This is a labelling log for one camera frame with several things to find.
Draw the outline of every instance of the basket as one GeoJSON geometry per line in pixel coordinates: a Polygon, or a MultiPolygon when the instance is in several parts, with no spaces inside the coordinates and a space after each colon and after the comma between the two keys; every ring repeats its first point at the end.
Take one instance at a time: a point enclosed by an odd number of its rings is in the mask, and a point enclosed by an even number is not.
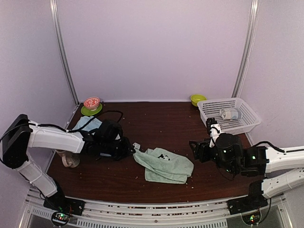
{"type": "Polygon", "coordinates": [[[223,132],[230,134],[242,134],[250,132],[256,125],[261,123],[257,114],[249,105],[240,98],[216,99],[198,102],[200,117],[206,125],[209,117],[214,117],[223,132]],[[222,108],[237,108],[243,113],[243,118],[239,120],[224,120],[219,111],[222,108]]]}

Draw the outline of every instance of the table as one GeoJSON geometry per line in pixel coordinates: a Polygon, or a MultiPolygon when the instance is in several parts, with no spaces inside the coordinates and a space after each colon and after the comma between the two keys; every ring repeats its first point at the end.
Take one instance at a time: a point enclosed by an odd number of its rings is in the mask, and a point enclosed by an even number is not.
{"type": "MultiPolygon", "coordinates": [[[[78,108],[69,128],[79,118],[78,108]]],[[[147,148],[164,148],[186,156],[194,163],[193,174],[187,184],[147,182],[144,167],[132,156],[121,161],[80,155],[78,167],[65,168],[56,154],[48,174],[59,182],[67,196],[89,200],[126,203],[173,203],[194,202],[242,196],[248,194],[249,184],[263,177],[247,178],[240,175],[233,181],[215,163],[201,163],[193,159],[189,140],[201,141],[208,137],[199,110],[190,103],[106,103],[103,110],[119,110],[124,113],[120,124],[131,143],[137,142],[143,151],[147,148]]],[[[106,113],[99,117],[117,120],[119,114],[106,113]]],[[[244,134],[240,135],[244,148],[250,144],[244,134]]]]}

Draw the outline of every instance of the green towel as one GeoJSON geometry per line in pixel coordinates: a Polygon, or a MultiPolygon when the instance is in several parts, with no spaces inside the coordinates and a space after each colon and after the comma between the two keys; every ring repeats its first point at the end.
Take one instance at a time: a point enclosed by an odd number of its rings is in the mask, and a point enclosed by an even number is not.
{"type": "Polygon", "coordinates": [[[161,148],[147,149],[145,153],[135,150],[135,161],[146,168],[146,181],[184,184],[192,174],[194,165],[186,157],[161,148]]]}

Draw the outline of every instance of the red bowl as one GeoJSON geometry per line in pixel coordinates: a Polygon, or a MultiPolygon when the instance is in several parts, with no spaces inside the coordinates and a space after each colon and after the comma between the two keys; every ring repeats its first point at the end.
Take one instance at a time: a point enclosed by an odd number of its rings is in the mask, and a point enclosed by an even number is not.
{"type": "Polygon", "coordinates": [[[84,106],[89,110],[96,109],[100,104],[100,99],[96,96],[92,96],[85,100],[84,106]]]}

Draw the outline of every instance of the white wall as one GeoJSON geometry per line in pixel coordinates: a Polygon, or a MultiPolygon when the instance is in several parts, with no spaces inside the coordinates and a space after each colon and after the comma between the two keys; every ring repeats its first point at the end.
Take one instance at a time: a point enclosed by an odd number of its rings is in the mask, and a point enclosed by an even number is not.
{"type": "Polygon", "coordinates": [[[188,101],[230,97],[249,0],[58,1],[80,101],[188,101]]]}
{"type": "MultiPolygon", "coordinates": [[[[74,109],[60,62],[49,1],[0,0],[0,135],[25,113],[64,126],[74,109]]],[[[50,151],[35,149],[45,169],[50,151]]],[[[29,185],[0,164],[0,227],[16,227],[29,185]]]]}
{"type": "MultiPolygon", "coordinates": [[[[304,1],[262,0],[249,69],[241,93],[261,117],[254,143],[304,145],[304,1]]],[[[303,227],[304,187],[286,193],[296,227],[303,227]]]]}

